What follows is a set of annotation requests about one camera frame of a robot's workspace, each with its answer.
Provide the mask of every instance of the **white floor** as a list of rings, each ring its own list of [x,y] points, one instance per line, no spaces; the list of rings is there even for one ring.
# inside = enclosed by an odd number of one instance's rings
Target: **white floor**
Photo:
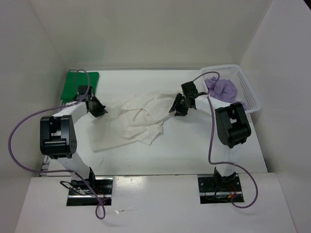
[[[259,197],[240,210],[231,203],[200,204],[196,175],[115,177],[106,219],[95,206],[66,207],[60,180],[32,178],[16,233],[294,233],[294,224],[277,175],[257,173]],[[255,195],[252,181],[240,174],[245,205]]]
[[[96,95],[102,102],[119,100],[124,96],[148,93],[156,90],[179,90],[180,85],[193,80],[198,70],[105,70],[99,71]],[[200,80],[195,82],[203,91]],[[172,117],[164,123],[164,134],[152,145],[140,142],[94,153],[91,150],[88,129],[92,124],[90,114],[75,124],[78,153],[96,175],[164,175],[213,173],[214,166],[207,161],[211,118],[191,109],[185,117]],[[267,172],[253,123],[252,135],[243,145],[239,164],[250,172]],[[224,146],[217,134],[214,137],[213,161],[221,161]],[[51,160],[49,170],[62,169]]]

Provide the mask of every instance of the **garment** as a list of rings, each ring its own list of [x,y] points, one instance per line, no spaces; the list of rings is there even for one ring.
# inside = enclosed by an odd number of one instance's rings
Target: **garment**
[[[173,116],[169,110],[177,92],[153,92],[129,96],[107,105],[107,114],[95,119],[89,132],[94,152],[133,142],[150,145],[163,133],[163,121]]]
[[[215,99],[221,100],[227,103],[236,103],[239,102],[243,105],[244,110],[247,110],[247,104],[242,101],[235,101],[235,98],[238,94],[238,90],[233,84],[231,80],[226,79],[219,79],[216,85],[214,86],[215,82],[217,81],[216,77],[212,77],[211,79],[206,79],[205,84],[209,91],[211,97]]]

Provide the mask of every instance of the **purple cable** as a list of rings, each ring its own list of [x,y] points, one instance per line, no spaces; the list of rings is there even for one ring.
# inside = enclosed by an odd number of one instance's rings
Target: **purple cable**
[[[210,98],[209,98],[209,91],[212,90],[214,88],[214,86],[216,85],[216,83],[218,82],[219,78],[220,78],[220,74],[218,72],[215,72],[215,71],[210,71],[210,72],[206,72],[206,73],[203,73],[201,74],[200,76],[196,77],[193,81],[197,80],[198,78],[200,78],[201,76],[203,75],[206,75],[206,74],[210,74],[210,73],[215,73],[218,75],[218,78],[216,80],[216,82],[214,83],[213,87],[210,88],[207,92],[207,100],[208,100],[208,103],[209,103],[209,107],[210,107],[210,111],[211,111],[211,114],[212,114],[212,131],[211,131],[211,134],[210,134],[210,142],[209,142],[209,149],[208,149],[208,162],[211,164],[211,165],[220,165],[220,164],[229,164],[229,165],[233,165],[233,166],[236,166],[240,169],[242,169],[243,171],[245,171],[249,177],[252,179],[254,185],[255,185],[255,189],[256,189],[256,194],[255,194],[255,198],[254,200],[249,204],[249,205],[246,205],[246,206],[238,206],[236,205],[234,202],[233,202],[233,199],[236,198],[237,196],[240,196],[241,194],[237,194],[237,195],[234,195],[232,198],[231,198],[231,203],[237,207],[237,208],[240,208],[240,209],[246,209],[248,207],[251,207],[257,200],[258,198],[258,186],[257,186],[257,183],[255,181],[255,179],[253,178],[252,174],[249,173],[249,171],[247,171],[244,167],[238,165],[238,164],[234,164],[234,163],[231,163],[231,162],[212,162],[211,161],[211,154],[212,154],[212,146],[213,146],[213,140],[214,140],[214,131],[215,131],[215,118],[214,118],[214,111],[213,111],[213,105],[210,101]]]
[[[86,96],[87,96],[87,94],[88,94],[88,91],[89,91],[89,89],[90,89],[90,81],[91,81],[91,80],[90,80],[90,77],[89,77],[88,73],[87,73],[85,70],[83,70],[83,69],[78,69],[78,70],[76,70],[76,72],[74,73],[74,77],[73,77],[74,80],[76,79],[77,73],[78,73],[79,71],[83,71],[83,72],[86,74],[87,79],[88,79],[87,90],[86,90],[86,93],[83,95],[83,97],[82,97],[80,100],[78,100],[77,102],[73,103],[73,104],[66,105],[66,106],[61,106],[61,107],[48,108],[48,109],[45,109],[45,110],[41,110],[41,111],[32,113],[32,114],[30,114],[29,116],[25,117],[23,120],[21,120],[19,123],[17,123],[17,125],[16,125],[16,126],[13,128],[13,130],[11,131],[10,136],[9,136],[9,139],[8,139],[8,150],[9,150],[9,153],[10,153],[10,155],[11,155],[12,160],[13,160],[18,166],[20,166],[22,169],[24,169],[24,170],[26,170],[26,171],[30,171],[30,172],[33,172],[33,173],[56,173],[56,172],[69,172],[69,173],[74,173],[76,176],[78,176],[78,177],[86,184],[86,186],[90,189],[90,191],[91,191],[91,192],[93,193],[93,195],[96,197],[96,199],[97,199],[97,201],[98,201],[98,205],[96,206],[96,209],[95,209],[95,215],[96,215],[96,217],[97,217],[98,219],[104,219],[105,216],[106,216],[106,211],[105,211],[105,207],[104,207],[104,203],[103,203],[103,202],[104,202],[105,200],[102,201],[102,200],[98,197],[98,195],[95,193],[95,191],[91,188],[91,186],[86,182],[86,180],[83,179],[82,176],[80,176],[77,172],[71,171],[71,170],[66,170],[66,169],[63,169],[63,170],[54,170],[54,171],[40,171],[40,170],[34,170],[34,169],[28,168],[28,167],[24,166],[23,164],[21,164],[21,163],[15,158],[15,156],[14,156],[14,154],[13,154],[13,151],[12,151],[12,145],[11,145],[11,143],[12,143],[13,135],[14,135],[15,131],[18,129],[18,127],[21,126],[21,124],[24,123],[26,120],[28,120],[28,119],[30,119],[30,118],[32,118],[32,117],[38,115],[38,114],[45,113],[45,112],[48,112],[48,111],[51,111],[51,110],[62,109],[62,108],[68,108],[68,107],[74,106],[74,105],[78,104],[79,102],[83,101],[83,100],[86,98]],[[104,215],[103,215],[102,217],[100,217],[100,216],[97,214],[97,211],[98,211],[98,207],[99,207],[99,206],[101,206],[102,209],[103,209]]]

